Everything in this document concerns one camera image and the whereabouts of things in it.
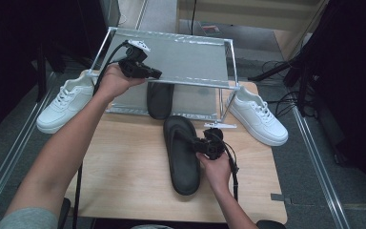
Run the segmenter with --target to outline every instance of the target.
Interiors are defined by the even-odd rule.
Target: wooden table
[[[242,84],[257,93],[254,83]],[[198,136],[204,136],[204,123],[193,120]],[[271,147],[255,140],[231,114],[225,123],[237,124],[223,133],[240,168],[240,205],[254,221],[285,223],[284,203],[271,199],[271,194],[281,195]],[[194,195],[183,197],[173,189],[162,125],[163,121],[146,115],[103,114],[84,159],[79,216],[225,221],[204,171]],[[76,177],[66,194],[71,201],[75,187]]]

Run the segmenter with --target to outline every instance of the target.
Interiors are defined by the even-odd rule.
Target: shoe lace
[[[53,100],[53,104],[57,107],[63,108],[66,106],[72,99],[73,93],[69,92],[64,87],[61,87],[59,90],[59,94]]]
[[[259,116],[266,122],[272,120],[273,118],[273,114],[267,107],[267,102],[263,102],[262,106],[256,107],[256,111],[259,113]]]

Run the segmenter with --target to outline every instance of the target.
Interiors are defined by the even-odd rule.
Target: sneaker sole
[[[260,135],[257,131],[252,128],[252,126],[246,121],[245,118],[242,117],[242,115],[234,108],[234,104],[230,108],[230,112],[232,115],[236,117],[237,120],[239,120],[240,123],[245,127],[245,129],[251,134],[254,138],[256,138],[258,141],[269,145],[269,146],[280,146],[283,145],[286,141],[272,141],[270,139],[267,139],[266,137]]]
[[[36,125],[37,126],[37,129],[40,131],[40,132],[42,132],[42,133],[44,133],[44,134],[55,134],[59,129],[61,129],[61,127],[62,126],[64,126],[64,125],[62,125],[62,126],[59,126],[59,127],[55,127],[55,128],[42,128],[42,127],[40,127],[39,125]]]

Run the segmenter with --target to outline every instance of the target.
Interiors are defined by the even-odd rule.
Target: hand
[[[105,96],[109,102],[123,94],[129,87],[145,82],[144,78],[128,78],[117,64],[110,64],[103,75],[98,94]]]
[[[196,156],[205,167],[206,177],[213,191],[215,193],[229,192],[228,182],[231,177],[231,166],[228,155],[224,153],[216,160],[210,160],[201,153],[196,153]]]

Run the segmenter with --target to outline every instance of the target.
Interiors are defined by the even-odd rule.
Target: gray floor
[[[175,8],[173,1],[149,0],[142,15],[139,29],[174,32],[175,14],[173,14],[173,8]],[[179,32],[189,34],[190,23],[180,21]],[[242,81],[246,81],[248,76],[258,75],[275,65],[275,62],[269,62],[263,66],[267,61],[282,61],[272,31],[230,25],[217,26],[221,30],[218,37],[234,40],[238,75]],[[193,24],[193,34],[204,35],[198,22]],[[49,101],[56,95],[59,86],[63,85],[65,80],[76,78],[84,70],[82,66],[71,59],[67,59],[67,63],[68,67],[63,74],[55,73],[53,76],[55,80],[51,85],[54,90]],[[296,87],[293,89],[285,88],[281,80],[282,76],[274,75],[257,83],[259,93],[264,100],[275,101],[280,99],[288,90],[296,90]],[[37,89],[34,88],[0,125],[0,165],[4,163],[4,159],[17,136],[22,133],[22,127],[36,104],[34,102],[36,94]],[[270,108],[272,112],[275,111],[274,105],[271,105]],[[286,227],[289,229],[336,228],[294,113],[289,112],[280,117],[279,120],[288,129],[290,135],[285,145],[273,147],[274,161],[288,215]],[[308,124],[318,153],[344,208],[350,228],[366,228],[366,176],[358,169],[338,166],[334,161],[332,146],[328,143],[320,124],[312,117],[307,117],[304,120]],[[20,149],[22,154],[17,165],[0,195],[0,218],[8,207],[17,185],[48,137],[49,135],[44,135],[36,129],[31,130],[27,143]],[[92,220],[79,219],[78,222],[79,228],[90,228]],[[71,219],[67,221],[66,228],[71,228]]]

